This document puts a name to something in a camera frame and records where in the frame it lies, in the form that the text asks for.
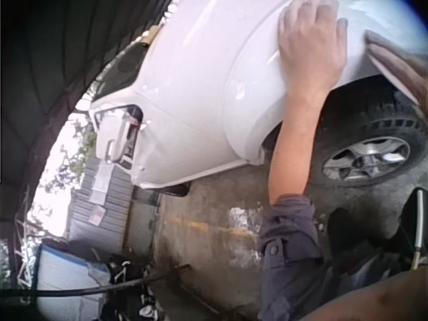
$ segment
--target finger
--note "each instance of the finger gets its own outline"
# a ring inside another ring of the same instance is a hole
[[[378,60],[414,95],[419,103],[424,99],[425,81],[405,60],[379,45],[368,45],[368,54]]]
[[[292,30],[293,26],[296,24],[297,16],[300,7],[302,6],[304,0],[293,0],[290,5],[287,7],[284,13],[284,29]]]
[[[344,57],[348,56],[348,20],[340,18],[337,21],[337,44],[340,52]]]
[[[321,1],[316,11],[315,22],[325,26],[336,27],[338,6],[337,0]]]
[[[312,25],[316,18],[316,6],[313,2],[305,2],[299,9],[297,24],[300,28]]]
[[[364,39],[367,45],[374,44],[379,47],[383,47],[386,50],[390,51],[392,54],[396,55],[400,59],[407,62],[419,75],[424,75],[427,73],[427,64],[426,62],[410,55],[407,51],[397,46],[395,43],[389,41],[388,39],[382,37],[378,33],[375,33],[370,30],[366,30],[364,34]]]

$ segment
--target corrugated metal wall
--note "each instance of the corrugated metal wall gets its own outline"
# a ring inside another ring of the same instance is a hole
[[[89,198],[99,164],[100,159],[95,157],[91,157],[86,164],[82,186],[76,192],[73,206],[69,212],[68,239],[84,240],[88,245],[108,253],[121,253],[134,185],[128,174],[118,167],[114,167],[106,202],[102,206],[106,213],[100,226],[89,223],[89,218],[97,206],[89,202]]]

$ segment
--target hand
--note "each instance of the hand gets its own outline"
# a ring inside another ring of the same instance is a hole
[[[372,31],[366,31],[369,56],[378,60],[410,91],[428,118],[428,64]]]
[[[280,19],[278,42],[288,95],[322,100],[339,81],[347,59],[346,19],[337,0],[294,0]]]

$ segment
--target cloth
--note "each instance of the cloth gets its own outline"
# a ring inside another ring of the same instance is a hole
[[[314,212],[309,198],[284,195],[264,217],[259,234],[263,321],[298,320],[338,296],[400,272],[393,255],[367,241],[352,249],[346,262],[324,262]]]

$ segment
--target paper sign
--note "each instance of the paper sign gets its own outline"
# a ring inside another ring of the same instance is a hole
[[[110,179],[112,178],[114,164],[107,164],[106,161],[100,162],[95,176],[92,190],[107,193]]]
[[[106,213],[106,209],[97,205],[95,206],[94,210],[92,211],[92,214],[89,218],[89,223],[94,224],[95,226],[100,226],[102,218],[104,217],[104,214]]]

